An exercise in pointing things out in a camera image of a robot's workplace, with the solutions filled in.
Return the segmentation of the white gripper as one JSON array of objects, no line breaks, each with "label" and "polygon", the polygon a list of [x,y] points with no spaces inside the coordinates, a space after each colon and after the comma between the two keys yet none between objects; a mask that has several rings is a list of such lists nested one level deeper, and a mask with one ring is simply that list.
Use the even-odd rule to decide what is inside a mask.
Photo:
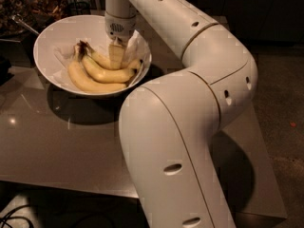
[{"label": "white gripper", "polygon": [[135,31],[136,17],[120,18],[104,15],[105,31],[110,39],[114,40],[108,46],[108,54],[112,69],[126,68],[130,63],[128,43],[120,43],[119,40],[127,42]]}]

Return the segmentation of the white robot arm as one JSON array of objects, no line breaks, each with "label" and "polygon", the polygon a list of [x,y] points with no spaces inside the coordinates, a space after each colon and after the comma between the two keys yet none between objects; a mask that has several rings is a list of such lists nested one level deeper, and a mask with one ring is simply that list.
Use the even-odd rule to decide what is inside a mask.
[{"label": "white robot arm", "polygon": [[150,228],[236,228],[209,145],[257,88],[248,49],[185,0],[105,0],[106,32],[127,41],[141,15],[181,60],[180,71],[135,88],[119,134]]}]

